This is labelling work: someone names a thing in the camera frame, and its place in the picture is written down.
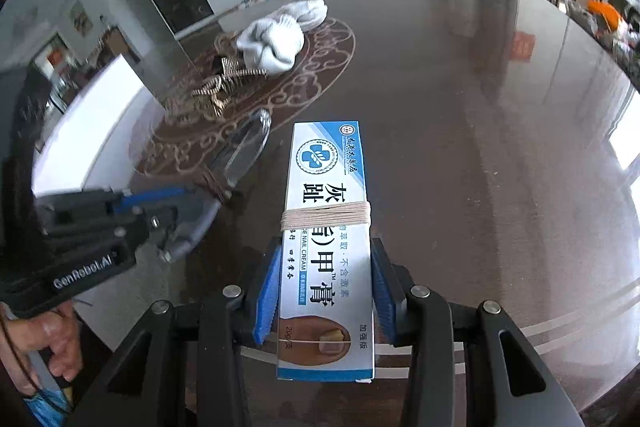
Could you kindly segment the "left hand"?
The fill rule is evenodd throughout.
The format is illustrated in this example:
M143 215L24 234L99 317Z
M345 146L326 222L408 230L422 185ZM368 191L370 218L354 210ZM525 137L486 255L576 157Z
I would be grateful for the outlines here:
M1 309L1 361L12 383L21 395L31 397L40 379L29 353L50 348L53 355L48 363L54 377L71 383L82 369L80 324L73 303L66 301L55 309L32 319L14 319Z

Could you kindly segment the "blue sleeve left forearm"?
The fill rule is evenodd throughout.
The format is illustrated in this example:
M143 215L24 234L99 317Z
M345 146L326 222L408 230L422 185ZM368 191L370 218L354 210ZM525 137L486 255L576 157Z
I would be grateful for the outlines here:
M23 402L42 427L61 427L72 411L72 403L63 390L41 389Z

